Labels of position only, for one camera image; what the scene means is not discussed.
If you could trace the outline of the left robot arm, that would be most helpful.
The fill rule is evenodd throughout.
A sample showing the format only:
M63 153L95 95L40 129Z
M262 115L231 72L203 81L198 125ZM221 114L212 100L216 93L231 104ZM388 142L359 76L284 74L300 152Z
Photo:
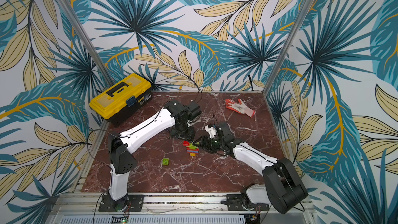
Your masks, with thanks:
M168 130L174 139L193 141L195 130L191 122L202 113L198 103L183 105L168 101L153 116L139 125L121 132L109 148L111 181L107 195L117 202L127 199L129 173L137 165L133 153L157 134Z

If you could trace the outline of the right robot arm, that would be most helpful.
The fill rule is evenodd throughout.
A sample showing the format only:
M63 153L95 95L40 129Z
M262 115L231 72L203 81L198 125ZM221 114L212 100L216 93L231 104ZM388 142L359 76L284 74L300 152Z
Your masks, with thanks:
M206 134L194 142L195 146L208 153L243 162L264 180L263 184L245 187L233 199L228 198L225 204L249 210L273 206L276 211L285 214L308 197L308 191L289 159L277 159L256 150L237 138L226 122L207 125L205 131Z

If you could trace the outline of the long green lego brick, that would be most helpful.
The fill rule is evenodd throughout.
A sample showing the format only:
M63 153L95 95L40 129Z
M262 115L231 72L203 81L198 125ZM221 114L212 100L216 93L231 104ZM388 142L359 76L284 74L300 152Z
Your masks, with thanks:
M198 149L199 150L199 148L197 146L193 145L192 143L190 143L190 145L187 146L187 148L189 148L189 149Z

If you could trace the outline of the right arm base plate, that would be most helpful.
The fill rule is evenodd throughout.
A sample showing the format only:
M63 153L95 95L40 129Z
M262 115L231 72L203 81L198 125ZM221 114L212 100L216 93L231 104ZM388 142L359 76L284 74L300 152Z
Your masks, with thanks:
M221 204L226 205L228 211L267 211L270 208L270 204L251 203L248 197L241 194L227 194Z

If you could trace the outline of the green square lego brick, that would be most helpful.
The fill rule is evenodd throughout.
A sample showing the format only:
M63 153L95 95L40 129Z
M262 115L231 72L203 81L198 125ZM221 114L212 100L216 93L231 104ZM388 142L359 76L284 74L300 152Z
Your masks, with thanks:
M169 162L170 162L169 158L163 158L163 159L162 159L162 165L163 165L163 166L168 166L168 165L169 165Z

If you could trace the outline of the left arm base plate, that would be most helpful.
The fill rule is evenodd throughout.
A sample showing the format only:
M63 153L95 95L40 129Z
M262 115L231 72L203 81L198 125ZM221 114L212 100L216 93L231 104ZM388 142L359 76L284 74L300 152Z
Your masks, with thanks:
M99 212L140 212L144 203L144 195L127 194L119 200L113 200L111 196L102 196Z

